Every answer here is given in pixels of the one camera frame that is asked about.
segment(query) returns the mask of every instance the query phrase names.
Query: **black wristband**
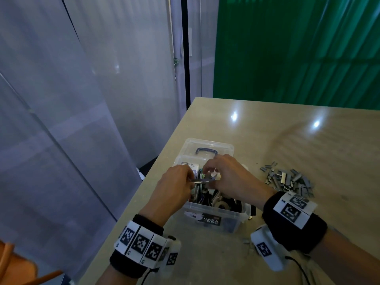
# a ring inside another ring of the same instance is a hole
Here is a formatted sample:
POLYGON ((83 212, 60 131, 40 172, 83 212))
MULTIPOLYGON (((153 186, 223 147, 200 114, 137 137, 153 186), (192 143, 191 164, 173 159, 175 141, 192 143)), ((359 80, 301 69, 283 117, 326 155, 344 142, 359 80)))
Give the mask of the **black wristband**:
POLYGON ((318 215, 311 214, 302 229, 274 211, 273 208, 285 192, 277 192, 264 205, 263 219, 268 225, 273 238, 288 251, 300 250, 309 254, 322 240, 327 231, 327 224, 318 215))
MULTIPOLYGON (((162 236, 164 233, 164 228, 150 221, 149 219, 146 219, 144 216, 135 215, 133 222, 152 231, 155 234, 162 236)), ((116 250, 114 250, 111 257, 109 258, 109 262, 115 270, 131 278, 140 278, 147 269, 147 267, 134 262, 116 250)))

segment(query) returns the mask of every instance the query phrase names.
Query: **left hand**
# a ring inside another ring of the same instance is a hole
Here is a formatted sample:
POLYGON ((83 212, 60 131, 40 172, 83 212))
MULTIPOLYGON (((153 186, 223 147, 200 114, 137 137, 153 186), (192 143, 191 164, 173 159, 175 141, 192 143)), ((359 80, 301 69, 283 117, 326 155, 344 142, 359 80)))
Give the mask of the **left hand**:
POLYGON ((139 214, 163 227, 190 198, 194 183, 189 179, 194 179, 194 173, 188 165, 170 167, 157 182, 148 203, 139 214))

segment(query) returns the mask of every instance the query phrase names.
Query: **clear plastic box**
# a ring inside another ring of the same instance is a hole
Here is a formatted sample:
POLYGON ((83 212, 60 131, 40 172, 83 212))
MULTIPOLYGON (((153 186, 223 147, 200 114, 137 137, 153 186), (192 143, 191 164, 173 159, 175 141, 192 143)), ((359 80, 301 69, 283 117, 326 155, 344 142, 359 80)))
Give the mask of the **clear plastic box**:
MULTIPOLYGON (((230 154, 234 155, 234 146, 226 143, 212 142, 201 139, 189 138, 183 144, 174 165, 188 162, 199 164, 202 168, 208 159, 211 159, 215 154, 230 154)), ((213 230, 224 232, 235 232, 239 225, 247 220, 251 215, 251 206, 242 202, 242 212, 214 208, 202 204, 186 202, 185 205, 178 211, 178 214, 183 215, 183 220, 198 226, 209 227, 213 230)))

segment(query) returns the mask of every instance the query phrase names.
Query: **hand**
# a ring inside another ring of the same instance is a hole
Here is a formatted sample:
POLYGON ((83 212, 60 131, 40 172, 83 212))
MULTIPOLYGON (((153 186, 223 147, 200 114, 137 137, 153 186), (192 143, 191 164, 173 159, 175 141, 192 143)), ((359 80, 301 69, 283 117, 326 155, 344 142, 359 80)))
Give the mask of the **hand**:
POLYGON ((213 189, 235 198, 237 200, 254 205, 261 211, 265 202, 276 191, 264 182, 254 177, 235 158, 229 154, 216 155, 203 166, 203 173, 220 172, 220 180, 209 184, 213 189))
POLYGON ((194 179, 194 173, 188 165, 170 167, 157 182, 148 203, 139 214, 163 227, 190 198, 194 187, 190 179, 194 179))

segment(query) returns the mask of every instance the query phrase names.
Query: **beige table surface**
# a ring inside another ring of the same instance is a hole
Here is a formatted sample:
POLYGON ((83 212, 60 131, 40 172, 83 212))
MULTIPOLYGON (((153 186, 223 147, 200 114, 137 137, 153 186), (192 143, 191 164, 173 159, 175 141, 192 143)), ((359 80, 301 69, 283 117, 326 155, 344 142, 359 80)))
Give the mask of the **beige table surface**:
MULTIPOLYGON (((148 201, 187 138, 233 144, 234 157, 261 180, 266 174, 260 166, 272 161, 278 162, 277 168, 306 174, 315 184, 316 213, 380 258, 380 111, 196 98, 80 285, 94 284, 106 269, 114 241, 148 201)), ((260 211, 235 234, 183 224, 182 218, 174 215, 165 225, 166 233, 182 241, 172 277, 151 273, 145 284, 301 284, 294 264, 272 272, 243 244, 264 223, 260 211)), ((330 283, 323 274, 320 278, 320 283, 330 283)))

